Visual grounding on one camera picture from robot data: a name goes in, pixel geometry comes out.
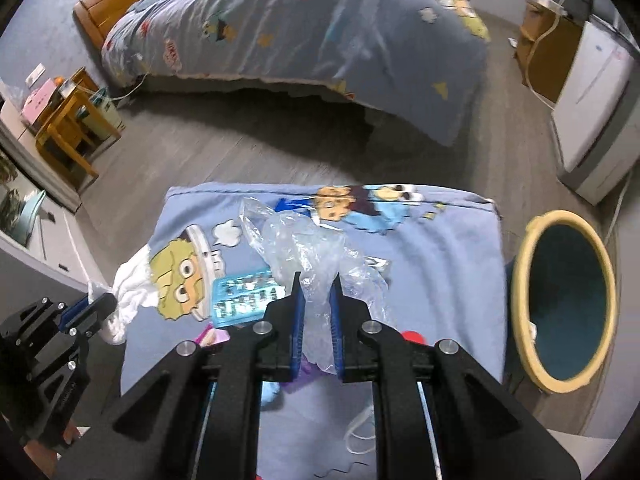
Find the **clear plastic bag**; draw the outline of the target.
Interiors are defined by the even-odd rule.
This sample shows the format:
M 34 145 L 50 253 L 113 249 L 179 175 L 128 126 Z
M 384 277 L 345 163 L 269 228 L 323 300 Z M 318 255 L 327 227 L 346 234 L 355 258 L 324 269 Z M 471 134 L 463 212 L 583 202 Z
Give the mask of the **clear plastic bag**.
M 303 355 L 322 372 L 337 373 L 329 304 L 334 280 L 341 281 L 345 295 L 364 301 L 372 318 L 393 323 L 383 278 L 388 261 L 366 256 L 345 231 L 319 226 L 294 210 L 274 211 L 253 197 L 242 199 L 239 220 L 250 247 L 280 285 L 291 290 L 299 276 L 306 300 Z

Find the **light blue face mask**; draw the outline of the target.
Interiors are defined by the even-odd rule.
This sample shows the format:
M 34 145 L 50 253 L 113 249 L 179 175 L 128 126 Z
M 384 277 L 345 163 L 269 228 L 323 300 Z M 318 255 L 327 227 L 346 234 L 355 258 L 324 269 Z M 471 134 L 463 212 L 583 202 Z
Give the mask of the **light blue face mask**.
M 277 411 L 282 408 L 284 393 L 280 382 L 263 382 L 260 393 L 260 409 L 262 411 Z

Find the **white tissue paper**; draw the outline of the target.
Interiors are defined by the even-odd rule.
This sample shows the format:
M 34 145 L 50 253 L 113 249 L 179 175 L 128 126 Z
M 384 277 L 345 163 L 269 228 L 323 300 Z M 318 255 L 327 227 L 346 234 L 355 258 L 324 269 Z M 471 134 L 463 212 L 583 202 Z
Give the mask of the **white tissue paper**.
M 140 248 L 116 271 L 113 285 L 107 287 L 99 282 L 88 283 L 88 298 L 97 300 L 104 292 L 116 299 L 115 310 L 101 323 L 99 335 L 107 343 L 118 346 L 126 341 L 128 325 L 141 308 L 156 309 L 160 298 L 152 282 L 150 267 L 151 249 Z

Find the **white low cabinet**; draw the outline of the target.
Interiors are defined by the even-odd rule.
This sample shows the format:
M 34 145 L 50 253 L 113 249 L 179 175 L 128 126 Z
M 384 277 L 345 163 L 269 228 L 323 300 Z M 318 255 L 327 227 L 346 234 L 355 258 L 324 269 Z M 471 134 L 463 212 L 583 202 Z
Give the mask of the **white low cabinet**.
M 18 261 L 80 292 L 106 279 L 82 235 L 79 196 L 36 155 L 35 139 L 9 102 L 1 107 L 1 153 L 16 167 L 6 188 L 17 190 L 21 211 L 1 241 Z

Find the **teal blister pack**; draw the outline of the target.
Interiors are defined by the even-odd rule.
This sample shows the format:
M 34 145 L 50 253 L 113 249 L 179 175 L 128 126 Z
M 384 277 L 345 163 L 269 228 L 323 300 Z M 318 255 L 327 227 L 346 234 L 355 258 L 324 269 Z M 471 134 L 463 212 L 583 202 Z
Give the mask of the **teal blister pack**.
M 210 319 L 217 328 L 259 321 L 268 304 L 282 299 L 285 293 L 285 287 L 273 278 L 269 268 L 216 278 Z

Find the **blue cartoon blanket on table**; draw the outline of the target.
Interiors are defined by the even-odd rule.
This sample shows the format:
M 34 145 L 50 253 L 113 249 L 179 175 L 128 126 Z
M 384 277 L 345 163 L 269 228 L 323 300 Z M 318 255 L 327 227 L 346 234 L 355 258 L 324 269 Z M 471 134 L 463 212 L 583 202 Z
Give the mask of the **blue cartoon blanket on table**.
M 172 188 L 148 244 L 117 271 L 114 285 L 126 320 L 120 386 L 130 389 L 180 341 L 201 336 L 209 296 L 179 306 L 160 298 L 162 275 L 188 290 L 174 253 L 195 260 L 192 273 L 213 282 L 265 267 L 239 213 L 252 198 L 343 232 L 367 257 L 390 326 L 434 342 L 451 338 L 495 378 L 506 360 L 506 278 L 500 221 L 490 200 L 470 192 L 410 184 L 299 186 L 204 183 Z M 372 402 L 369 385 L 334 375 L 329 325 L 308 314 L 304 362 L 293 385 L 269 386 L 260 418 L 258 474 L 265 479 L 374 477 L 370 424 L 352 438 L 348 423 Z

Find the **wooden bedside stool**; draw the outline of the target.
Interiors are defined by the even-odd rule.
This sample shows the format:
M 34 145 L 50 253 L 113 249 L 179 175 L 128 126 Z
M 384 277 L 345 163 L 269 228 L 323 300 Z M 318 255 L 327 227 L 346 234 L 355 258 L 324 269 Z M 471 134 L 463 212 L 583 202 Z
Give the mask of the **wooden bedside stool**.
M 81 67 L 70 79 L 66 96 L 47 113 L 35 137 L 37 153 L 74 191 L 99 177 L 90 158 L 105 140 L 117 141 L 120 129 L 93 104 L 98 86 Z

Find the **teal bin with yellow rim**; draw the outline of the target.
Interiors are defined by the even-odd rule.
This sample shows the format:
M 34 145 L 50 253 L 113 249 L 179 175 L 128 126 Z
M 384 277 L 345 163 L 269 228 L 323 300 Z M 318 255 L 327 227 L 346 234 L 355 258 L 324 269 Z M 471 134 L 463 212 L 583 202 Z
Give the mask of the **teal bin with yellow rim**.
M 533 218 L 506 276 L 511 334 L 529 379 L 551 394 L 589 385 L 618 317 L 614 269 L 597 231 L 568 210 Z

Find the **pink box on stool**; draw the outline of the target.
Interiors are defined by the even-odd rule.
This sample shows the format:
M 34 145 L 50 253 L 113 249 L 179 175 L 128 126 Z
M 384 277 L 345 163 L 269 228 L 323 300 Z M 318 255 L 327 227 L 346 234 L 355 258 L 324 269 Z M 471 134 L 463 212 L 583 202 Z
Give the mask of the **pink box on stool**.
M 60 97 L 58 85 L 52 78 L 47 79 L 25 100 L 21 115 L 27 125 L 34 126 L 40 116 Z

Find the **white air purifier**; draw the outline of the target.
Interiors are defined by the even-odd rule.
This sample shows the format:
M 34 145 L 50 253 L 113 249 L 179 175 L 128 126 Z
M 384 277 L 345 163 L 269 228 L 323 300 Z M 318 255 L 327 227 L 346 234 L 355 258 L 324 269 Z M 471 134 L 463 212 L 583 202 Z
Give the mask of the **white air purifier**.
M 595 16 L 582 29 L 551 127 L 559 180 L 593 206 L 639 158 L 639 50 Z

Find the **wooden cabinet in corner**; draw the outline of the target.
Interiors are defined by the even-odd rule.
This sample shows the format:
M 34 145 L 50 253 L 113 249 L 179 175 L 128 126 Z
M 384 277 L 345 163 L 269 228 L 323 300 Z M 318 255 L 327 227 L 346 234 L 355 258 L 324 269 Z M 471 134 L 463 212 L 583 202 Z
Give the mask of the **wooden cabinet in corner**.
M 555 103 L 564 87 L 577 52 L 582 24 L 556 14 L 534 0 L 526 0 L 514 58 L 522 83 Z

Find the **blue cartoon bed duvet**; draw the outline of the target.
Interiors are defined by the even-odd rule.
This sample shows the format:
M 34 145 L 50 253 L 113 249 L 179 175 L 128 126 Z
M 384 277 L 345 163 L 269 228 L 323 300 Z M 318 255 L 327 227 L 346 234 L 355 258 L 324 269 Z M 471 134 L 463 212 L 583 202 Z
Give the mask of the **blue cartoon bed duvet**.
M 454 143 L 486 66 L 469 0 L 137 0 L 108 31 L 104 68 L 312 84 Z

